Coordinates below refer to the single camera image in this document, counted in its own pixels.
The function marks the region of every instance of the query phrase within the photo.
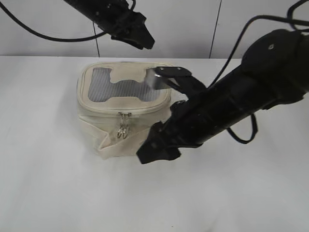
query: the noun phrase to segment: white wall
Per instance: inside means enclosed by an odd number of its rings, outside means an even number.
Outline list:
[[[1,0],[27,26],[40,33],[76,38],[94,34],[92,22],[63,0]],[[95,41],[58,43],[25,31],[0,10],[0,55],[95,57]]]
[[[47,35],[76,38],[93,35],[90,20],[63,0],[2,0],[21,21]],[[297,0],[222,0],[211,57],[226,58],[244,24],[253,16],[285,16]],[[102,57],[208,58],[216,26],[220,0],[137,0],[136,11],[146,17],[146,26],[156,40],[152,50],[138,50],[110,36],[98,39]],[[309,20],[309,3],[295,13]],[[260,20],[249,28],[235,57],[240,58],[250,44],[274,29],[289,27]],[[58,43],[37,38],[0,11],[0,56],[96,57],[95,41]]]
[[[256,15],[277,15],[286,17],[290,6],[298,0],[223,0],[216,36],[213,45],[212,58],[226,58],[229,56],[236,39],[246,22]],[[305,3],[295,11],[295,18],[309,20],[309,3]],[[235,58],[242,57],[247,48],[257,39],[275,29],[291,29],[289,25],[258,20],[247,30],[235,54]]]
[[[151,51],[99,39],[104,57],[204,58],[209,56],[220,0],[138,0],[136,11],[147,18],[146,25],[156,39]],[[2,0],[21,21],[39,32],[58,37],[93,35],[87,18],[63,0]],[[0,55],[3,56],[97,56],[94,41],[49,42],[29,34],[0,11]]]
[[[102,57],[208,58],[220,0],[137,0],[136,11],[156,40],[140,51],[109,36],[100,38]]]

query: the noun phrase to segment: bolt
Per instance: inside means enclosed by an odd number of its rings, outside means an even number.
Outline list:
[[[274,47],[275,47],[275,45],[274,45],[274,44],[271,44],[271,45],[268,47],[268,49],[269,49],[269,50],[272,50],[272,49],[274,49]]]

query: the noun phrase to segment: cable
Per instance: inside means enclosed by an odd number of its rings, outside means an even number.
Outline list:
[[[288,12],[286,13],[286,17],[288,19],[293,19],[293,13],[294,11],[300,7],[301,5],[303,5],[305,2],[307,2],[309,0],[300,0],[298,1],[297,3],[295,3],[293,6],[291,6],[289,9],[288,9]],[[291,24],[290,23],[290,26],[294,29],[294,30],[299,30],[294,24]],[[305,29],[305,30],[301,30],[302,32],[309,32],[309,29]]]
[[[97,35],[97,31],[96,31],[96,26],[95,26],[95,22],[92,22],[93,25],[93,32],[95,33],[95,35]],[[98,39],[96,38],[96,45],[97,45],[97,51],[98,51],[98,57],[100,58],[100,49],[98,47]]]
[[[298,19],[288,19],[288,18],[283,18],[283,17],[278,17],[278,16],[272,16],[272,15],[258,15],[253,17],[252,19],[250,19],[246,25],[244,26],[244,28],[242,29],[235,45],[234,48],[231,52],[231,54],[229,55],[225,65],[222,67],[221,71],[219,72],[219,74],[216,76],[216,78],[213,80],[213,82],[209,85],[209,87],[213,86],[221,77],[222,73],[226,70],[227,66],[229,65],[236,49],[238,48],[238,45],[243,37],[243,35],[245,34],[246,30],[248,29],[248,27],[250,26],[251,23],[253,23],[254,21],[258,20],[258,19],[266,19],[266,20],[271,20],[271,21],[277,21],[277,22],[282,22],[282,23],[289,23],[289,24],[294,24],[294,25],[301,25],[301,26],[307,26],[309,27],[309,21],[304,21],[304,20],[298,20]]]
[[[136,0],[132,0],[133,4],[130,8],[130,11],[133,11],[135,6],[136,6]],[[33,35],[36,35],[42,39],[46,39],[46,40],[50,40],[50,41],[55,41],[55,42],[66,42],[66,43],[74,43],[74,42],[85,42],[85,41],[90,41],[90,40],[94,40],[97,39],[103,35],[106,35],[107,32],[101,32],[97,35],[94,36],[90,36],[90,37],[85,37],[85,38],[78,38],[78,39],[61,39],[61,38],[55,38],[55,37],[50,37],[47,35],[43,35],[41,33],[36,32],[35,30],[29,28],[27,25],[25,25],[24,23],[22,23],[18,18],[16,18],[0,1],[0,8],[15,22],[17,23],[19,26],[21,26],[23,29],[27,30],[28,32],[30,32]]]

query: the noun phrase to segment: zipper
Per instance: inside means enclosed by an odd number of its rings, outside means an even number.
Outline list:
[[[123,139],[126,139],[131,130],[129,117],[132,116],[132,113],[119,112],[118,114],[121,117],[121,121],[120,121],[120,128],[117,132],[117,138],[120,139],[122,137]]]
[[[128,111],[130,111],[132,114],[136,115],[146,115],[146,114],[151,114],[153,112],[156,112],[162,108],[164,108],[166,105],[169,104],[169,100],[170,100],[170,96],[167,97],[161,104],[158,104],[156,106],[153,106],[151,108],[148,109],[127,109]],[[99,114],[107,114],[107,115],[119,115],[119,111],[123,110],[123,109],[112,109],[112,110],[102,110],[99,108],[95,108],[95,107],[89,107],[87,105],[85,105],[83,103],[83,101],[79,100],[79,103],[82,105],[82,107],[90,112],[93,113],[99,113]]]

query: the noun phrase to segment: black cable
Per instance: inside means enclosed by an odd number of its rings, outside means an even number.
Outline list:
[[[92,22],[92,25],[93,25],[93,32],[95,33],[95,35],[97,35],[95,22]],[[97,45],[98,57],[100,58],[100,49],[98,47],[98,39],[97,38],[96,38],[96,45]]]
[[[209,52],[209,59],[211,58],[213,44],[214,44],[214,39],[216,37],[216,32],[217,32],[217,27],[218,27],[218,21],[219,21],[219,15],[220,15],[220,11],[221,11],[221,6],[222,6],[222,0],[220,0],[219,9],[218,9],[218,15],[217,15],[217,19],[216,19],[216,26],[215,26],[214,31],[213,31],[213,36],[212,36],[212,41],[211,41],[211,50]]]
[[[135,6],[136,6],[136,0],[132,0],[133,4],[130,8],[131,11],[134,10]],[[66,42],[66,43],[73,43],[73,42],[84,42],[84,41],[90,41],[90,40],[94,40],[96,38],[99,38],[103,35],[106,35],[107,32],[101,32],[97,35],[94,36],[90,36],[90,37],[85,37],[85,38],[78,38],[78,39],[61,39],[61,38],[54,38],[54,37],[50,37],[47,35],[43,35],[41,33],[38,33],[36,31],[34,31],[33,29],[29,28],[27,25],[25,25],[24,23],[22,23],[18,18],[16,18],[0,1],[0,8],[15,22],[17,23],[19,26],[21,26],[23,29],[27,30],[28,32],[30,32],[33,35],[36,35],[40,38],[46,39],[46,40],[50,40],[50,41],[55,41],[55,42]]]
[[[288,9],[288,12],[286,13],[286,17],[288,19],[293,19],[293,13],[294,11],[300,7],[301,5],[303,5],[305,2],[307,2],[309,0],[300,0],[298,1],[297,3],[295,3],[293,6],[291,6],[289,9]],[[294,24],[291,24],[290,23],[290,26],[294,29],[294,30],[299,30]],[[309,29],[305,29],[305,30],[301,30],[302,32],[309,32]]]
[[[221,71],[219,72],[219,74],[216,76],[216,78],[213,80],[213,82],[210,84],[210,86],[214,85],[219,78],[221,77],[222,73],[225,71],[225,69],[227,68],[227,66],[229,65],[243,35],[245,34],[246,30],[248,29],[248,27],[250,26],[251,23],[253,23],[254,21],[258,20],[258,19],[266,19],[266,20],[271,20],[271,21],[277,21],[277,22],[282,22],[282,23],[289,23],[289,24],[294,24],[294,25],[301,25],[301,26],[307,26],[309,27],[309,21],[304,21],[304,20],[298,20],[298,19],[288,19],[288,18],[283,18],[283,17],[278,17],[278,16],[272,16],[272,15],[258,15],[253,17],[252,19],[250,19],[246,25],[244,26],[244,28],[242,29],[235,45],[234,48],[231,52],[231,54],[229,55],[225,65],[222,67]]]

